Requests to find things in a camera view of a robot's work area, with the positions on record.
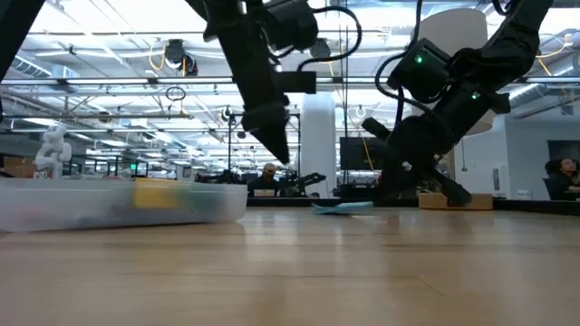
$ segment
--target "white robot figure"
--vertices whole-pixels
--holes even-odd
[[[52,126],[43,134],[43,146],[36,153],[34,164],[36,172],[34,178],[48,178],[48,170],[51,170],[51,178],[59,179],[63,176],[63,162],[71,160],[73,155],[71,145],[64,142],[66,127]]]

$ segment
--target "wooden tabletop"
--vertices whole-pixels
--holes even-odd
[[[523,213],[0,234],[2,326],[576,326],[579,276],[580,220]]]

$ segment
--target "clear plastic container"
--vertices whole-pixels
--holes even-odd
[[[246,186],[174,182],[147,187],[174,205],[137,205],[141,184],[133,181],[0,179],[0,230],[218,223],[246,212]]]

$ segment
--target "person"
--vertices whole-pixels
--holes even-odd
[[[571,158],[552,159],[544,166],[548,178],[547,191],[552,200],[576,200],[580,194],[580,185],[576,176],[577,162]]]
[[[247,185],[247,190],[249,195],[254,195],[254,190],[274,190],[277,194],[280,190],[280,184],[274,180],[274,175],[276,174],[276,166],[272,163],[267,163],[262,169],[262,176],[257,177],[249,185]]]

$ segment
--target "woman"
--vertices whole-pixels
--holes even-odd
[[[547,191],[552,200],[576,200],[580,193],[580,185],[576,176],[577,162],[571,158],[553,159],[545,165],[548,178]]]

